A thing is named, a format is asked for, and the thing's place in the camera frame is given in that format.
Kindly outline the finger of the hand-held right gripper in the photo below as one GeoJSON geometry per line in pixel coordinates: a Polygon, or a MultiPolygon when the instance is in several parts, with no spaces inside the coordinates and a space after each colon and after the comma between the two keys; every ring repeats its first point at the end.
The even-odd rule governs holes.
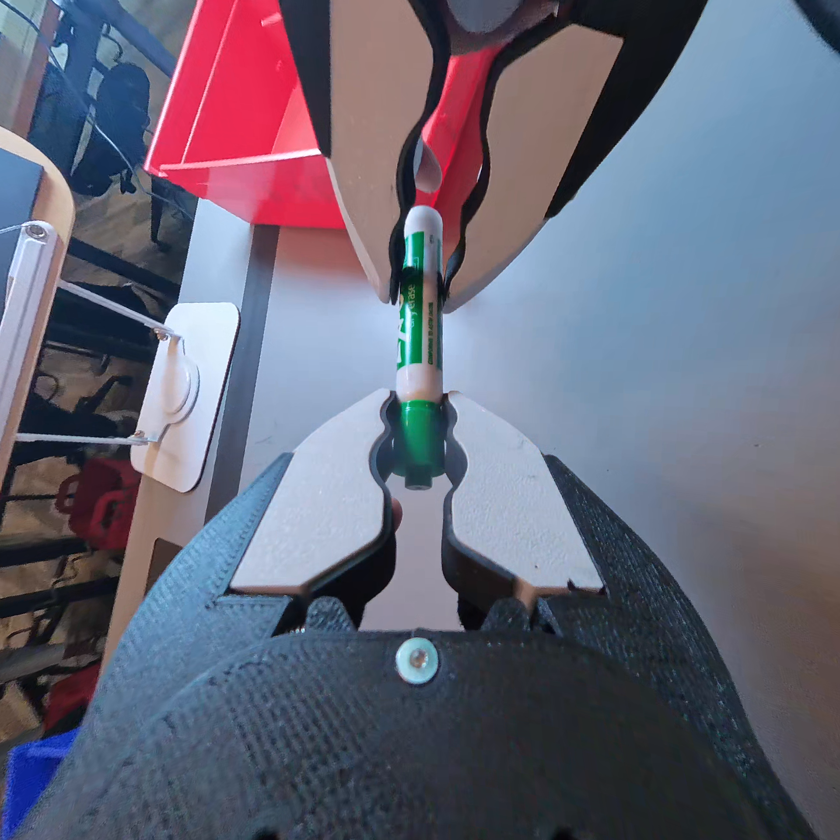
{"type": "Polygon", "coordinates": [[[328,171],[364,274],[390,303],[416,198],[415,148],[451,56],[442,4],[330,2],[329,47],[328,171]]]}
{"type": "Polygon", "coordinates": [[[447,313],[484,290],[544,225],[622,47],[620,37],[571,25],[501,72],[486,127],[487,190],[466,226],[447,313]]]}

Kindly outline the black office chair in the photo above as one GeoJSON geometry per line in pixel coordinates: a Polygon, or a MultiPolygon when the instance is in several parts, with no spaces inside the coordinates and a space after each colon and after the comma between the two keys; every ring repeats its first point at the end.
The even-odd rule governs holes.
{"type": "Polygon", "coordinates": [[[105,70],[96,96],[82,104],[66,74],[50,64],[38,93],[28,141],[66,177],[72,192],[97,197],[119,180],[134,193],[133,174],[146,155],[151,84],[127,62],[105,70]]]}

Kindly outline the red plastic bin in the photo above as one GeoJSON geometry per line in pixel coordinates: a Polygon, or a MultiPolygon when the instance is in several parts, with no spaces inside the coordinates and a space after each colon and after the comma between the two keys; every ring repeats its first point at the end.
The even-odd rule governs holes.
{"type": "MultiPolygon", "coordinates": [[[[421,136],[446,168],[499,46],[448,60],[421,136]]],[[[279,2],[198,2],[146,169],[250,224],[345,228],[279,2]]]]}

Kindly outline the person's right hand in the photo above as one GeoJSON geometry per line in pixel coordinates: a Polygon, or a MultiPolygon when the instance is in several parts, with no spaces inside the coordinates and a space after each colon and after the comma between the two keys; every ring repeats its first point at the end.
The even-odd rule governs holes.
{"type": "Polygon", "coordinates": [[[443,181],[443,173],[437,157],[420,137],[413,156],[413,178],[419,193],[436,193],[443,181]]]}

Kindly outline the green dry erase marker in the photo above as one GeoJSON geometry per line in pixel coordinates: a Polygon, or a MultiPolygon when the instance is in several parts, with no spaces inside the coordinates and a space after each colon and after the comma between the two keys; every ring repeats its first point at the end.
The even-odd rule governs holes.
{"type": "Polygon", "coordinates": [[[404,225],[395,393],[396,472],[409,490],[427,490],[444,471],[443,219],[415,206],[404,225]]]}

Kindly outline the red bag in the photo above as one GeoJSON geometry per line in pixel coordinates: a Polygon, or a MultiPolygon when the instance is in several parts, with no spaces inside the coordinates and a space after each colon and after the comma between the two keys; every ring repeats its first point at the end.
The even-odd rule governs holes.
{"type": "Polygon", "coordinates": [[[59,485],[55,507],[70,530],[95,550],[124,551],[141,474],[128,459],[91,458],[59,485]]]}

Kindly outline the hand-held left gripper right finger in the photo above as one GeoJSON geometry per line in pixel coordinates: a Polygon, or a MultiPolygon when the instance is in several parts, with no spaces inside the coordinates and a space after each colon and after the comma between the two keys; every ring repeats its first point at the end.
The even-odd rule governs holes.
{"type": "Polygon", "coordinates": [[[514,598],[598,595],[604,581],[539,447],[460,392],[444,405],[442,568],[449,586],[488,613],[514,598]]]}

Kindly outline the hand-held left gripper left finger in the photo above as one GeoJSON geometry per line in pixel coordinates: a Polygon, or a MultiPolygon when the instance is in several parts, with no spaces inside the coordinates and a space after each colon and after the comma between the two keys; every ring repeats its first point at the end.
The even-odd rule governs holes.
{"type": "Polygon", "coordinates": [[[364,607],[396,566],[387,467],[387,410],[380,388],[318,427],[293,451],[230,581],[244,595],[324,595],[364,607]]]}

